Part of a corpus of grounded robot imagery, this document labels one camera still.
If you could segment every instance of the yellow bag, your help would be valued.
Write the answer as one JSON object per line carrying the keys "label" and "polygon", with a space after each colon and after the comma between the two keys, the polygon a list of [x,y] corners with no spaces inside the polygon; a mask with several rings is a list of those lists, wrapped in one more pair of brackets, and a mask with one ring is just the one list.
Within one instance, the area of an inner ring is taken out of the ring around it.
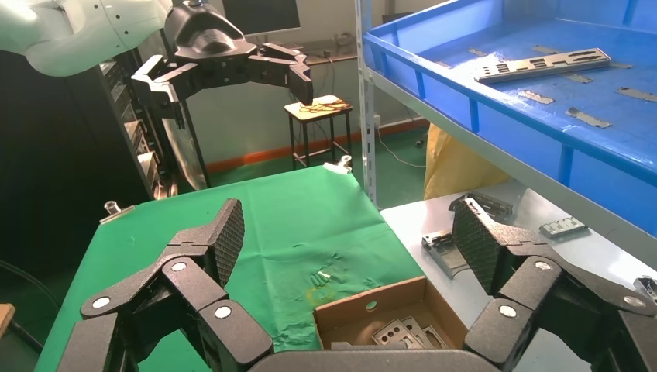
{"label": "yellow bag", "polygon": [[509,178],[438,126],[429,126],[425,200],[500,184]]}

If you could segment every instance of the white table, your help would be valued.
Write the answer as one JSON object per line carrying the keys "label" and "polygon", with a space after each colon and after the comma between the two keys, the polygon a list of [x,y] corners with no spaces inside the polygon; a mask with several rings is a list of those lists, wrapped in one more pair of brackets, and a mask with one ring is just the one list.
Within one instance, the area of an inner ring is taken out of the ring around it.
{"label": "white table", "polygon": [[[504,222],[508,225],[538,232],[540,225],[569,217],[563,210],[517,181],[481,188],[479,191],[513,204],[514,214]],[[450,280],[421,246],[423,235],[452,227],[454,213],[449,212],[448,207],[462,194],[385,209],[381,215],[427,278],[463,323],[470,327],[491,297],[483,291],[471,270],[462,271]],[[551,246],[570,263],[630,289],[634,289],[633,283],[637,277],[657,277],[653,269],[604,238],[612,232],[594,232],[590,229],[575,232],[571,236],[564,236],[565,241],[552,241]],[[515,370],[589,371],[590,366],[557,336],[539,330]]]}

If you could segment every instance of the cardboard box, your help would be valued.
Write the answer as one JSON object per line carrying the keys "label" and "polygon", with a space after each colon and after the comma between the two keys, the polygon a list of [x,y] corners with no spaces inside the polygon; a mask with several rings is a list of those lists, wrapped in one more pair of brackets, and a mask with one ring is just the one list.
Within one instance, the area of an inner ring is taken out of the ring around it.
{"label": "cardboard box", "polygon": [[372,335],[393,319],[412,316],[421,327],[433,326],[448,346],[463,347],[468,329],[426,277],[375,288],[319,306],[313,311],[322,348],[331,343],[375,345]]}

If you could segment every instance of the shelf post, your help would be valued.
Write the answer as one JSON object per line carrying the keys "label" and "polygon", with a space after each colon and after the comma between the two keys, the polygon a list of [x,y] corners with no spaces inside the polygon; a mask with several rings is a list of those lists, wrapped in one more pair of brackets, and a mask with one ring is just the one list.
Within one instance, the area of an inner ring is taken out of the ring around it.
{"label": "shelf post", "polygon": [[363,141],[363,183],[365,192],[377,205],[377,174],[374,163],[374,86],[372,77],[365,76],[367,69],[363,55],[363,34],[372,28],[372,0],[355,0],[356,46],[358,49],[358,93],[360,103],[360,133]]}

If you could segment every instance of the silver rivet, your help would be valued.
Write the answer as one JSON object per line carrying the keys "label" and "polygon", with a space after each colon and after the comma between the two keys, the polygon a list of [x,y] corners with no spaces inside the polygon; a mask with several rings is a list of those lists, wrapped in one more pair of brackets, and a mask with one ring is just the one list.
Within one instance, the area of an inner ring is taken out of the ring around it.
{"label": "silver rivet", "polygon": [[536,266],[537,268],[539,268],[541,270],[551,270],[552,269],[552,266],[548,265],[547,263],[545,263],[543,261],[536,261],[536,263],[534,263],[534,266]]}
{"label": "silver rivet", "polygon": [[187,264],[185,262],[176,262],[174,265],[171,267],[171,270],[173,271],[180,271],[184,270],[184,268],[187,267]]}
{"label": "silver rivet", "polygon": [[506,316],[507,318],[515,318],[516,315],[518,315],[514,308],[507,305],[500,306],[500,314]]}
{"label": "silver rivet", "polygon": [[632,305],[632,306],[634,306],[634,307],[636,307],[636,308],[642,308],[642,307],[645,306],[645,304],[643,303],[643,301],[639,300],[639,299],[636,298],[636,297],[625,296],[625,297],[623,297],[623,299],[625,300],[625,302],[627,302],[628,304],[630,304],[630,305]]}
{"label": "silver rivet", "polygon": [[222,306],[215,312],[215,316],[219,319],[226,319],[228,315],[230,315],[230,308],[228,306]]}
{"label": "silver rivet", "polygon": [[94,308],[102,308],[108,303],[109,303],[109,297],[100,297],[97,298],[96,301],[94,301],[94,303],[91,304],[91,306],[93,306]]}

